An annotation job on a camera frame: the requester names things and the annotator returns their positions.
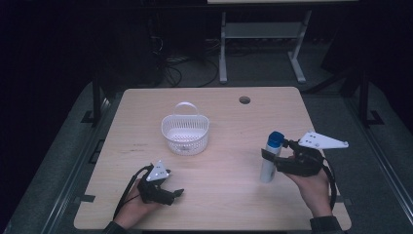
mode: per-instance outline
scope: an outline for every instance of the white metal stand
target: white metal stand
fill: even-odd
[[[226,13],[222,13],[221,21],[221,53],[219,55],[219,81],[228,82],[225,61],[226,38],[296,38],[297,43],[293,51],[288,52],[292,69],[298,83],[305,83],[303,71],[298,63],[298,54],[306,34],[311,11],[307,11],[301,22],[227,22]]]

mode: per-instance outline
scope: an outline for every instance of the white bottle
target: white bottle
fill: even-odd
[[[280,156],[282,151],[282,142],[284,139],[284,135],[279,132],[272,132],[268,136],[267,145],[265,146],[265,150],[276,154],[277,157]],[[269,161],[267,159],[262,159],[262,166],[261,166],[261,175],[260,180],[261,182],[271,182],[274,178],[274,174],[276,172],[276,167],[274,166],[274,162]]]

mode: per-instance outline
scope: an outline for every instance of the hand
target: hand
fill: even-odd
[[[312,212],[313,217],[332,215],[328,196],[328,177],[324,170],[320,170],[317,175],[308,177],[285,175],[297,184],[301,197]]]
[[[143,217],[162,206],[159,203],[145,204],[142,202],[142,199],[139,197],[139,191],[137,190],[139,182],[140,178],[134,183],[130,193],[125,199],[126,203],[119,210],[115,219],[113,219],[114,222],[126,230],[134,227]]]

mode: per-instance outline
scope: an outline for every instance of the white bracket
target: white bracket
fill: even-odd
[[[349,144],[346,141],[337,140],[328,136],[320,135],[316,132],[308,131],[300,138],[298,144],[301,146],[314,149],[329,149],[329,148],[347,148]]]
[[[164,164],[162,161],[158,161],[158,163],[155,165],[155,167],[152,169],[151,173],[149,176],[146,178],[146,181],[154,181],[162,178],[168,178],[169,173],[164,167]]]

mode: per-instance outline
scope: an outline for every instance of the basket handle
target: basket handle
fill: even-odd
[[[183,105],[187,105],[187,106],[193,107],[193,108],[195,109],[195,111],[197,111],[197,115],[200,115],[200,111],[198,110],[197,106],[195,106],[193,103],[188,102],[188,101],[182,101],[182,102],[178,103],[178,104],[175,106],[175,109],[173,110],[173,115],[176,115],[176,109],[179,108],[180,106],[183,106]]]

